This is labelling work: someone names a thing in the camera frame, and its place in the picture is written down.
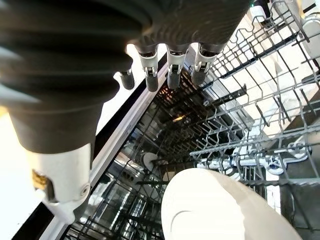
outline gray rubber finger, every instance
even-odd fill
[[[130,75],[127,75],[127,74],[121,75],[121,82],[124,88],[127,90],[132,90],[135,88],[135,79],[132,73]]]
[[[148,76],[145,78],[146,87],[150,92],[156,92],[158,90],[158,76]]]
[[[206,79],[206,74],[207,74],[206,72],[194,70],[191,76],[191,80],[193,84],[194,85],[203,84]]]
[[[180,84],[180,73],[169,73],[167,82],[170,89],[178,88]]]

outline metal screw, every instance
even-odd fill
[[[90,189],[90,185],[89,184],[85,185],[80,193],[80,196],[84,196],[89,189]]]

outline dishwasher rack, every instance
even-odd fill
[[[178,90],[162,86],[62,239],[163,240],[163,194],[189,168],[219,171],[266,200],[279,189],[281,214],[303,239],[320,237],[320,76],[305,49],[318,34],[307,36],[285,1],[270,12],[267,25],[255,17],[234,33],[202,86],[192,66]]]

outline dishwasher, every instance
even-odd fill
[[[320,239],[320,15],[307,6],[301,21],[290,1],[268,8],[252,4],[201,84],[197,43],[178,79],[160,60],[159,89],[142,82],[114,132],[96,140],[84,213],[68,226],[54,218],[40,239],[58,229],[61,240],[164,240],[166,187],[191,168],[239,181],[302,239]]]

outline dishwasher door edge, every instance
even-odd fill
[[[168,72],[168,63],[165,63],[161,70],[158,72],[159,87],[161,88],[166,81],[166,74]],[[137,101],[133,104],[131,109],[127,112],[110,138],[104,144],[101,151],[98,153],[92,163],[92,169],[89,174],[91,187],[94,187],[99,178],[105,172],[125,140],[132,132],[141,116],[145,113],[147,107],[152,102],[158,91],[150,92],[145,89],[139,96]],[[39,240],[59,240],[67,229],[68,225],[59,221],[57,217],[54,217],[49,223],[48,227],[44,230]]]

